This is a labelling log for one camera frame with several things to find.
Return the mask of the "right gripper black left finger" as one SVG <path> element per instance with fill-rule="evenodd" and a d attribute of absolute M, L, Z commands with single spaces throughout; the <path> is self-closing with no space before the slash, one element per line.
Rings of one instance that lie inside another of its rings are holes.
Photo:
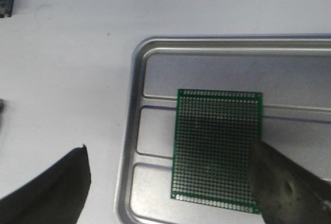
<path fill-rule="evenodd" d="M 1 223 L 77 223 L 91 185 L 86 146 L 1 198 Z"/>

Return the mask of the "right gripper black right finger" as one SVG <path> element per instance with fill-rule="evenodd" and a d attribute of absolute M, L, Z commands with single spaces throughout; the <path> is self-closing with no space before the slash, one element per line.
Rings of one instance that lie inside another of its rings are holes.
<path fill-rule="evenodd" d="M 265 223 L 330 223 L 330 183 L 253 140 L 248 181 Z"/>

